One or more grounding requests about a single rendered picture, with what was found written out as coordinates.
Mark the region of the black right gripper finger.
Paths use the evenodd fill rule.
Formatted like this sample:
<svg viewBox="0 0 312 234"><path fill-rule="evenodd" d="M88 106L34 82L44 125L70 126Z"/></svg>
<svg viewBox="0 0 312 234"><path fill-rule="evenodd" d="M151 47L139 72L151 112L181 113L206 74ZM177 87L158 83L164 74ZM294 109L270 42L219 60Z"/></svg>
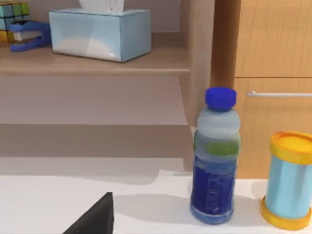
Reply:
<svg viewBox="0 0 312 234"><path fill-rule="evenodd" d="M63 234L113 234L113 193L107 192Z"/></svg>

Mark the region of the open wooden shelf unit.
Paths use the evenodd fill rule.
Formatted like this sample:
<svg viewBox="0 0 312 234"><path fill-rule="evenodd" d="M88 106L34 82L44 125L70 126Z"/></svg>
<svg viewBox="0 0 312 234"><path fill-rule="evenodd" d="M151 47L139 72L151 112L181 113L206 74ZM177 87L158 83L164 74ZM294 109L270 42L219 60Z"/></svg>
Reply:
<svg viewBox="0 0 312 234"><path fill-rule="evenodd" d="M215 0L181 0L179 31L127 63L0 42L0 176L188 174L214 13Z"/></svg>

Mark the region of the blue capped plastic bottle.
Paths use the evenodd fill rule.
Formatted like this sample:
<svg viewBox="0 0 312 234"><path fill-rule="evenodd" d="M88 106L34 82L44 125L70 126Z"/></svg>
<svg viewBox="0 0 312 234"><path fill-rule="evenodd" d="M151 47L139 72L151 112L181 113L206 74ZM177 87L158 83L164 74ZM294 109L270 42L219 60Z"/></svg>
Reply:
<svg viewBox="0 0 312 234"><path fill-rule="evenodd" d="M234 186L241 137L240 118L234 110L236 91L222 86L205 92L206 107L197 118L194 134L192 214L218 225L234 212Z"/></svg>

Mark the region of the light blue tissue box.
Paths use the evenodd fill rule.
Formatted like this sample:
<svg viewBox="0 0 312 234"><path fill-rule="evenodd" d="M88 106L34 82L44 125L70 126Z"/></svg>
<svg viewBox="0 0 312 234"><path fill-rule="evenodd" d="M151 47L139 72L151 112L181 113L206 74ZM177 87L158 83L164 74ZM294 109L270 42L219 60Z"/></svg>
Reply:
<svg viewBox="0 0 312 234"><path fill-rule="evenodd" d="M124 1L112 1L99 9L87 0L81 8L51 10L49 21L55 53L126 62L152 50L149 10L124 10Z"/></svg>

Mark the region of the yellow and light blue can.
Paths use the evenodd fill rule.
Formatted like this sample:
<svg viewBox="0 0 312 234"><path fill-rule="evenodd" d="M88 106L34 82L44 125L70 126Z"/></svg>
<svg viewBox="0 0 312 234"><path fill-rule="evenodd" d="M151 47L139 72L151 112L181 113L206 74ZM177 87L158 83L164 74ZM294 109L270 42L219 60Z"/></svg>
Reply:
<svg viewBox="0 0 312 234"><path fill-rule="evenodd" d="M312 135L280 131L270 138L268 186L260 213L270 224L297 231L312 218Z"/></svg>

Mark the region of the blue stapler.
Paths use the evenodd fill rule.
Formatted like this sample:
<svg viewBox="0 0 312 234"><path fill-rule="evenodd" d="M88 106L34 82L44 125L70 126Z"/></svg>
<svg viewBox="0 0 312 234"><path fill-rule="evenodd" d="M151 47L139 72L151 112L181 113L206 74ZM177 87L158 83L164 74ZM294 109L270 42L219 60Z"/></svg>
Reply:
<svg viewBox="0 0 312 234"><path fill-rule="evenodd" d="M52 42L50 23L21 19L13 21L8 30L14 36L14 42L9 46L11 52L45 47Z"/></svg>

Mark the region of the wooden drawer front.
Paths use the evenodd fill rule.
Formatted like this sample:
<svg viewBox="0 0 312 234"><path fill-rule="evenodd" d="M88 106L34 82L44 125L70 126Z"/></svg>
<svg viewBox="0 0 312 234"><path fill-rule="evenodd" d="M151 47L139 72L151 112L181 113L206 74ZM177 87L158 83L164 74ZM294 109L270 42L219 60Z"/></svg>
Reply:
<svg viewBox="0 0 312 234"><path fill-rule="evenodd" d="M241 119L238 178L267 178L270 136L278 131L312 134L312 97L249 97L259 93L312 93L312 78L235 78Z"/></svg>

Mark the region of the coloured puzzle cube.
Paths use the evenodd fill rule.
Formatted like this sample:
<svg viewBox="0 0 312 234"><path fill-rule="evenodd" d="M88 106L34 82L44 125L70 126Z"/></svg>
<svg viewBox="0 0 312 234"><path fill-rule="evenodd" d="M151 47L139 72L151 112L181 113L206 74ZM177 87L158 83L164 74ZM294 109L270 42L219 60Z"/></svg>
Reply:
<svg viewBox="0 0 312 234"><path fill-rule="evenodd" d="M29 20L29 3L24 0L0 0L0 43L12 43L13 33L9 25L15 20Z"/></svg>

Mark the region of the wooden cupboard door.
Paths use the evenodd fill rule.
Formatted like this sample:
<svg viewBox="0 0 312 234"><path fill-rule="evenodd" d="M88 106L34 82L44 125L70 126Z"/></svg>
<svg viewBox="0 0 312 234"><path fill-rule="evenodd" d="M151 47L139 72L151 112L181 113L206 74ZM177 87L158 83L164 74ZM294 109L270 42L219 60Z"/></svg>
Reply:
<svg viewBox="0 0 312 234"><path fill-rule="evenodd" d="M312 78L312 0L215 0L212 78Z"/></svg>

